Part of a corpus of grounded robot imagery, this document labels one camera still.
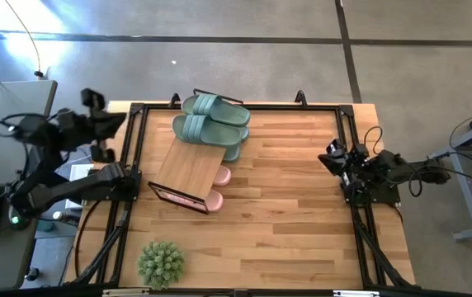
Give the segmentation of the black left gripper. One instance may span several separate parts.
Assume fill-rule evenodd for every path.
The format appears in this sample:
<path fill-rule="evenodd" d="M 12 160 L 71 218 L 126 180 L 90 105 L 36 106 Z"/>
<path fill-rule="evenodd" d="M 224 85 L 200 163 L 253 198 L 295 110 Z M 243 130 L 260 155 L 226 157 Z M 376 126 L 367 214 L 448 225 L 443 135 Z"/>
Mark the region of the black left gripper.
<path fill-rule="evenodd" d="M 126 113 L 103 111 L 106 106 L 105 97 L 90 88 L 81 91 L 81 99 L 84 106 L 97 111 L 91 115 L 79 115 L 69 109 L 59 110 L 56 148 L 60 151 L 74 151 L 83 144 L 91 144 L 90 153 L 94 162 L 113 163 L 116 160 L 115 151 L 107 147 L 105 140 L 115 137 L 125 121 Z"/>

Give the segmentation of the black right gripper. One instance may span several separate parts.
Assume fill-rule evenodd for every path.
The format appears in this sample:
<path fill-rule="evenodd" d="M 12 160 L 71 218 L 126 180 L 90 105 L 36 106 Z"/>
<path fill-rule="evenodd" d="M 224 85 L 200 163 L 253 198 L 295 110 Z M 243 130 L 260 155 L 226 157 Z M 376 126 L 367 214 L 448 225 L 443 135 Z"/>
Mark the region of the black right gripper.
<path fill-rule="evenodd" d="M 369 152 L 364 144 L 354 144 L 350 151 L 340 139 L 334 139 L 326 148 L 326 153 L 318 160 L 337 177 L 366 175 L 369 172 Z M 362 181 L 344 179 L 342 191 L 345 197 L 356 197 L 362 194 Z"/>

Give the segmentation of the small white box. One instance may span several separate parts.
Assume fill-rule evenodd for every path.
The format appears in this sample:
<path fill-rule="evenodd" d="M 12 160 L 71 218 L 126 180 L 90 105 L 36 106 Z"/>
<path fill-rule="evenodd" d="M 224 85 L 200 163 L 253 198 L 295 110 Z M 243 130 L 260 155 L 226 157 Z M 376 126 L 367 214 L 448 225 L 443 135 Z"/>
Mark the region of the small white box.
<path fill-rule="evenodd" d="M 74 164 L 70 170 L 69 180 L 72 182 L 86 177 L 93 167 L 93 164 Z"/>

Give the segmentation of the black mouse with blue light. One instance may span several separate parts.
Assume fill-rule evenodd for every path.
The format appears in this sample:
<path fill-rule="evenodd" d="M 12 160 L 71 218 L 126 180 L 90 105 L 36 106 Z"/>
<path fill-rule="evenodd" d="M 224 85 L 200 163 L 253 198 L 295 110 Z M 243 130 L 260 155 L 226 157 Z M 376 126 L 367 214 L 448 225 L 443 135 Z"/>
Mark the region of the black mouse with blue light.
<path fill-rule="evenodd" d="M 8 218 L 10 225 L 14 230 L 24 230 L 31 224 L 31 220 L 22 216 L 12 205 L 8 210 Z"/>

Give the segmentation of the round artificial green plant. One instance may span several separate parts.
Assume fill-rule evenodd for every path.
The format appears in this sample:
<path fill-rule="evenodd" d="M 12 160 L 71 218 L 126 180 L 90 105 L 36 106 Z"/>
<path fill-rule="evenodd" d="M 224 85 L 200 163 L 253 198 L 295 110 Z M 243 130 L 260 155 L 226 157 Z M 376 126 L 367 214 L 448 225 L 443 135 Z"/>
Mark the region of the round artificial green plant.
<path fill-rule="evenodd" d="M 183 252 L 173 242 L 151 242 L 141 250 L 137 272 L 143 284 L 155 290 L 177 283 L 184 272 Z"/>

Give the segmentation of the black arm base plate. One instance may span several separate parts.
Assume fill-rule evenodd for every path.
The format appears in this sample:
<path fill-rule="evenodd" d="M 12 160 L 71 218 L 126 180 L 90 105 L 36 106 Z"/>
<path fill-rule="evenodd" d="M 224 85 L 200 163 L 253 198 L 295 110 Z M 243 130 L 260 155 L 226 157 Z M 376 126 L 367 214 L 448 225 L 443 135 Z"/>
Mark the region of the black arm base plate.
<path fill-rule="evenodd" d="M 341 188 L 344 179 L 362 181 L 362 194 L 356 197 L 345 197 L 347 203 L 364 205 L 369 203 L 384 203 L 394 205 L 400 202 L 399 191 L 396 185 L 380 179 L 361 179 L 357 175 L 341 177 Z"/>
<path fill-rule="evenodd" d="M 120 201 L 131 202 L 139 196 L 141 172 L 126 171 L 126 177 L 114 183 L 112 186 L 96 186 L 91 190 L 84 191 L 80 200 L 85 205 L 88 201 Z"/>

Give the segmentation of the wooden shelf with black frame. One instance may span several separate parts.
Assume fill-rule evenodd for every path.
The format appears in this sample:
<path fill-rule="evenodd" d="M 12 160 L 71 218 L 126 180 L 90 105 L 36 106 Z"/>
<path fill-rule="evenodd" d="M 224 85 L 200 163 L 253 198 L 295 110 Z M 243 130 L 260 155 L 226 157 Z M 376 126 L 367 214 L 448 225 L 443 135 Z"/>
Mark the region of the wooden shelf with black frame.
<path fill-rule="evenodd" d="M 225 164 L 226 149 L 184 142 L 175 135 L 149 187 L 160 200 L 208 215 L 212 212 L 206 209 L 205 198 L 214 190 L 215 174 Z"/>

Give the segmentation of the silver metal bracket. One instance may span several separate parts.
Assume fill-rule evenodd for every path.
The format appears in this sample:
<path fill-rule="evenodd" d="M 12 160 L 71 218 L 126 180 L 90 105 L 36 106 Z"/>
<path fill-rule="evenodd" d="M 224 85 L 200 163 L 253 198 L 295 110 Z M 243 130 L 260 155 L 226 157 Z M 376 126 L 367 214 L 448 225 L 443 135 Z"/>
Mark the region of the silver metal bracket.
<path fill-rule="evenodd" d="M 333 297 L 380 297 L 380 293 L 370 290 L 334 290 Z"/>
<path fill-rule="evenodd" d="M 101 297 L 143 297 L 149 294 L 147 288 L 119 288 L 103 290 Z"/>

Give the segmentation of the black aluminium rig frame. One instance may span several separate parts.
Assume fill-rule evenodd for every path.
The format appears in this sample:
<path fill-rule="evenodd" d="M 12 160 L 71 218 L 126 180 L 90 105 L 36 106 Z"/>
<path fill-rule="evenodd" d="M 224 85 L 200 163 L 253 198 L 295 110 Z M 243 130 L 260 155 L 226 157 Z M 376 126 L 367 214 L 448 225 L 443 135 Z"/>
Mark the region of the black aluminium rig frame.
<path fill-rule="evenodd" d="M 220 188 L 220 211 L 201 214 L 160 200 L 150 189 L 172 145 L 179 108 L 164 101 L 114 101 L 112 111 L 133 111 L 113 141 L 144 136 L 138 155 L 143 174 L 123 247 L 111 250 L 103 280 L 63 287 L 63 297 L 101 297 L 103 290 L 147 288 L 137 273 L 143 247 L 174 242 L 185 257 L 172 295 L 211 297 L 330 296 L 363 290 L 357 240 L 339 181 L 318 160 L 335 138 L 352 144 L 375 139 L 371 104 L 250 102 L 250 136 L 232 178 Z M 154 297 L 150 290 L 148 297 Z"/>

